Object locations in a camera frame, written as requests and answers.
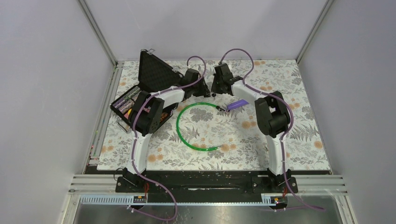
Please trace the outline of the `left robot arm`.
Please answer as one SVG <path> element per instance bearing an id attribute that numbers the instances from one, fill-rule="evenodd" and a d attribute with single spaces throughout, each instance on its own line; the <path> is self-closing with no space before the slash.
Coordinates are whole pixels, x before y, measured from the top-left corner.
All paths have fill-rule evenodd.
<path id="1" fill-rule="evenodd" d="M 147 151 L 152 135 L 171 117 L 178 104 L 191 96 L 205 96 L 209 90 L 197 70 L 188 69 L 184 76 L 167 88 L 149 92 L 142 84 L 133 86 L 113 103 L 111 109 L 133 134 L 127 186 L 134 192 L 144 188 L 142 177 L 147 168 Z"/>

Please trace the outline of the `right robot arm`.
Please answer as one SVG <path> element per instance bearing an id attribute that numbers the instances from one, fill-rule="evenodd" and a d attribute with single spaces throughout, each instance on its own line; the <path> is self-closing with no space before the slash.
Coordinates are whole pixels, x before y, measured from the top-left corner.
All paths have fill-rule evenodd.
<path id="1" fill-rule="evenodd" d="M 269 150 L 268 186 L 280 192 L 291 178 L 282 143 L 291 118 L 282 94 L 279 91 L 265 93 L 248 85 L 242 77 L 234 76 L 226 63 L 214 68 L 212 92 L 236 96 L 255 107 L 256 123 L 266 137 Z"/>

